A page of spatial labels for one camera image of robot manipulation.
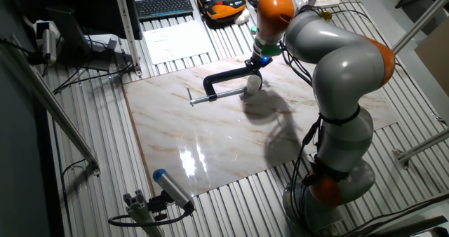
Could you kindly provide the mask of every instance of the white tip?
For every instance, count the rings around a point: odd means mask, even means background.
[[[251,75],[246,82],[246,94],[254,95],[259,91],[262,79],[259,76]]]

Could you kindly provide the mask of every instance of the black cable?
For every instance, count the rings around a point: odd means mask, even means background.
[[[341,5],[341,4],[346,4],[346,3],[359,3],[359,4],[362,4],[362,5],[363,5],[362,1],[359,1],[359,0],[346,0],[346,1],[341,1],[341,2],[339,3],[339,5]]]
[[[61,178],[64,178],[64,174],[65,174],[65,173],[66,173],[66,172],[67,172],[73,165],[78,164],[78,163],[81,163],[81,162],[83,162],[83,161],[85,161],[85,160],[86,160],[86,159],[84,158],[83,160],[74,162],[74,163],[70,164],[69,166],[67,166],[67,168],[65,168],[65,170],[62,171]]]
[[[34,55],[33,52],[27,50],[26,48],[22,48],[22,47],[20,47],[19,45],[16,45],[16,44],[14,44],[14,43],[12,43],[12,42],[10,42],[10,41],[4,39],[4,38],[0,38],[0,44],[2,44],[2,43],[6,44],[6,45],[8,45],[8,46],[17,48],[18,50],[21,50],[22,52],[24,52],[24,53],[26,53],[26,54],[28,54],[28,55]]]
[[[297,181],[297,177],[299,176],[299,169],[300,169],[300,161],[302,158],[302,152],[304,151],[304,147],[305,145],[302,144],[301,145],[301,149],[300,149],[300,153],[297,156],[296,162],[293,164],[293,173],[292,173],[292,181],[291,181],[291,187],[290,187],[290,199],[292,202],[292,210],[293,210],[293,214],[295,215],[295,217],[301,221],[300,216],[298,215],[298,213],[300,212],[297,201],[296,201],[296,181]]]
[[[92,40],[86,40],[86,41],[90,41],[90,43],[98,43],[103,45],[103,48],[107,48],[106,43],[100,42],[100,41],[92,41]]]
[[[288,52],[286,46],[285,46],[285,37],[284,41],[281,41],[281,50],[282,50],[282,57],[284,62],[295,72],[302,80],[304,80],[307,84],[311,86],[311,75],[310,73],[302,66],[301,62],[293,57],[290,52]],[[295,63],[295,65],[298,67],[300,71],[298,71],[294,66],[292,65],[292,62]]]
[[[307,190],[307,188],[305,187],[303,192],[302,192],[302,196],[301,196],[301,199],[300,199],[300,202],[302,202],[302,208],[301,208],[301,210],[298,211],[299,213],[304,212],[304,207],[305,207],[304,195],[305,195],[305,191],[306,190]],[[348,231],[348,232],[346,232],[344,234],[341,234],[339,236],[333,236],[333,237],[349,237],[349,236],[351,236],[351,237],[359,237],[359,236],[366,236],[369,233],[373,232],[374,230],[376,230],[377,228],[383,226],[386,223],[389,223],[389,222],[391,222],[391,221],[393,221],[395,219],[401,218],[401,217],[403,217],[403,216],[405,216],[405,215],[407,215],[409,213],[415,212],[417,210],[420,210],[420,209],[425,208],[425,207],[427,207],[429,205],[432,205],[432,204],[444,201],[446,199],[449,199],[449,194],[442,195],[442,196],[439,196],[439,197],[436,197],[436,198],[432,198],[432,199],[430,199],[428,201],[422,201],[420,203],[414,204],[412,206],[409,206],[408,208],[399,210],[397,212],[391,212],[391,213],[388,213],[388,214],[385,214],[385,215],[380,215],[380,216],[374,217],[374,218],[368,220],[367,222],[365,222],[364,224],[356,227],[355,229],[352,229],[351,231]],[[402,213],[402,215],[399,215],[397,217],[388,219],[388,220],[386,220],[384,222],[378,222],[378,223],[376,223],[374,225],[368,226],[370,223],[374,222],[375,220],[382,219],[382,218],[385,218],[385,217],[394,216],[394,215],[397,215],[397,214],[400,214],[400,213]],[[311,229],[308,227],[306,222],[303,222],[302,225],[304,226],[304,230],[306,230],[311,236],[317,236],[316,234],[314,234],[311,231]]]
[[[48,66],[50,65],[50,63],[47,63],[46,65],[45,65],[45,68],[43,69],[43,72],[42,72],[42,78],[43,77],[45,77],[45,74],[47,73],[47,69],[48,69]]]
[[[65,213],[67,213],[67,221],[69,222],[70,236],[73,237],[72,223],[70,221],[70,214],[69,214],[69,203],[67,202],[67,192],[65,191],[64,177],[62,176],[62,173],[61,173],[62,164],[61,164],[61,154],[60,154],[60,150],[59,150],[58,134],[56,133],[56,124],[55,124],[55,120],[53,118],[52,118],[52,122],[53,122],[53,133],[55,136],[56,153],[58,154],[58,165],[59,165],[59,170],[60,170],[60,175],[61,175],[62,197],[64,198],[64,206],[65,206]]]
[[[346,13],[346,12],[349,12],[349,13],[355,13],[355,14],[362,15],[362,16],[365,17],[368,21],[372,22],[372,21],[370,20],[370,18],[369,18],[365,13],[362,13],[362,12],[359,12],[359,11],[355,11],[355,10],[351,10],[351,9],[346,9],[346,10],[341,10],[341,11],[334,11],[334,12],[332,12],[332,14]]]
[[[87,35],[87,37],[89,37],[89,41],[91,41],[91,51],[93,51],[93,42],[92,42],[92,38],[90,35]]]
[[[128,69],[129,67],[131,67],[131,65],[133,65],[132,62],[130,62],[130,64],[127,65],[126,67],[124,67],[123,69],[120,69],[120,70],[118,70],[118,71],[116,71],[116,72],[107,73],[107,74],[99,75],[99,76],[93,76],[93,77],[90,77],[90,78],[87,78],[87,79],[81,79],[81,80],[73,81],[73,82],[68,83],[68,84],[66,84],[66,85],[63,85],[63,84],[62,84],[61,86],[59,86],[58,88],[56,88],[56,89],[53,91],[53,94],[56,95],[56,94],[60,93],[61,91],[63,91],[63,90],[64,90],[65,88],[67,88],[68,86],[70,86],[70,85],[72,85],[72,84],[75,84],[75,83],[81,83],[81,82],[84,82],[84,81],[87,81],[87,80],[98,79],[98,78],[104,77],[104,76],[112,76],[112,75],[115,75],[115,74],[119,74],[119,73],[123,72],[124,70]]]
[[[117,222],[115,220],[117,219],[127,219],[127,218],[131,218],[130,215],[119,215],[119,216],[115,216],[112,217],[110,219],[108,219],[107,221],[113,225],[113,226],[121,226],[121,227],[144,227],[144,226],[163,226],[166,224],[172,224],[175,222],[180,221],[181,219],[184,219],[186,216],[190,215],[193,212],[193,210],[188,213],[188,212],[184,212],[184,214],[182,214],[181,216],[177,217],[176,219],[168,219],[168,220],[164,220],[162,222],[148,222],[148,223],[125,223],[125,222]]]
[[[60,86],[58,86],[55,90],[53,90],[53,94],[56,94],[56,92],[58,92],[59,89],[61,89],[61,87],[63,87],[68,81],[70,81],[70,79],[72,79],[75,75],[78,74],[79,69],[78,68],[75,68],[75,69],[76,69],[76,72],[73,73],[66,81],[64,81],[64,83],[61,83]]]
[[[321,13],[324,12],[324,9],[322,9],[319,6],[305,5],[305,6],[301,7],[300,12],[298,14],[301,14],[306,11],[312,11],[312,12],[316,13],[319,17],[321,17]]]

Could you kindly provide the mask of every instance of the slotted aluminum table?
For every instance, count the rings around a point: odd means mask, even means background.
[[[346,9],[366,13],[359,3],[340,4],[338,8],[329,8],[329,11]],[[133,194],[136,189],[141,189],[147,198],[150,195],[122,83],[249,53],[254,41],[250,28],[255,25],[255,17],[255,11],[251,9],[250,20],[245,25],[215,30],[202,23],[197,9],[193,16],[144,22],[141,27],[143,31],[147,31],[196,20],[205,27],[215,51],[153,65],[145,41],[138,41],[142,65],[140,78],[134,73],[122,77],[106,76],[73,85],[57,96],[89,147],[95,151],[101,169],[101,175],[95,176],[85,171],[86,163],[80,163],[67,171],[65,186],[68,212],[64,207],[61,180],[57,177],[64,227],[68,236],[69,224],[74,236],[145,236],[140,228],[119,228],[107,223],[109,217],[126,213],[122,199],[125,193]],[[375,26],[360,15],[339,13],[334,15],[331,23],[385,43]],[[120,45],[128,51],[125,41],[120,41]],[[112,65],[112,71],[118,69],[120,68]],[[54,89],[74,72],[75,69],[50,69],[46,83]],[[84,72],[82,69],[78,76],[86,79],[101,73],[104,72]],[[408,170],[401,167],[391,152],[394,148],[404,151],[410,149],[445,128],[431,115],[430,108],[419,97],[419,90],[413,83],[406,71],[397,67],[393,78],[381,90],[399,123],[375,132],[372,146],[364,159],[374,168],[376,183],[362,198],[343,206],[344,220],[335,226],[340,233],[373,217],[416,204],[449,188],[447,141],[412,157]],[[49,120],[54,160],[55,163],[58,162],[55,150],[57,136],[64,169],[81,160],[82,156],[59,127],[56,126],[53,131],[51,118]],[[301,175],[306,173],[304,167],[309,169],[310,166],[303,166]],[[61,171],[58,164],[55,169],[56,172]],[[195,196],[197,211],[193,217],[163,226],[162,229],[167,236],[292,236],[281,201],[284,185],[289,182],[292,172],[293,164],[287,163]],[[174,206],[170,206],[166,213],[169,218],[181,214]]]

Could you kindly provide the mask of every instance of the orange device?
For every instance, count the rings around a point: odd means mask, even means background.
[[[217,21],[230,20],[246,7],[245,0],[198,0],[200,11]]]

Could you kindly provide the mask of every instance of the monitor stand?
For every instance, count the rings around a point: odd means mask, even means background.
[[[106,48],[88,43],[84,33],[74,17],[74,10],[67,7],[48,7],[48,14],[55,23],[64,43],[56,62],[68,67],[86,67],[109,71],[114,56],[123,55],[116,53],[116,41],[110,40]],[[130,55],[124,55],[125,62],[131,61]]]

